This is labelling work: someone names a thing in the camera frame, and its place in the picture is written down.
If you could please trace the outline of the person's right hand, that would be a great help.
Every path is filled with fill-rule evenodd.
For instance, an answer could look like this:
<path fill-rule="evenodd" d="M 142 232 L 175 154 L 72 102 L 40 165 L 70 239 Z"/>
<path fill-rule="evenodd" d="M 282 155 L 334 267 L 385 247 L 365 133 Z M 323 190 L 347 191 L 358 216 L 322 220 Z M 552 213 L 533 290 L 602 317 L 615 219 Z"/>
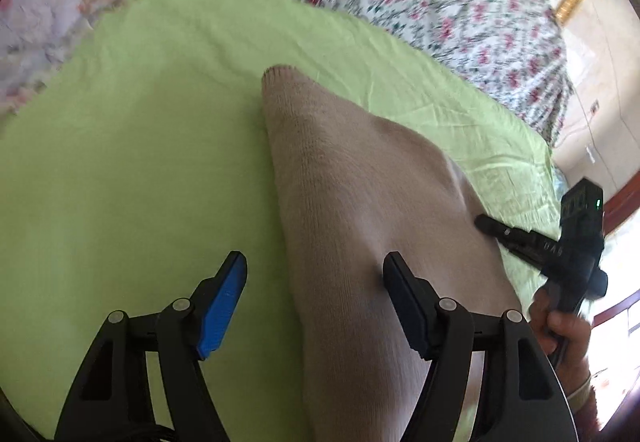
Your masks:
<path fill-rule="evenodd" d="M 565 394 L 575 392 L 590 376 L 587 351 L 591 325 L 583 317 L 551 310 L 551 300 L 544 288 L 539 288 L 528 309 L 529 326 L 546 355 L 558 349 L 559 340 L 565 341 L 562 361 L 555 366 Z"/>

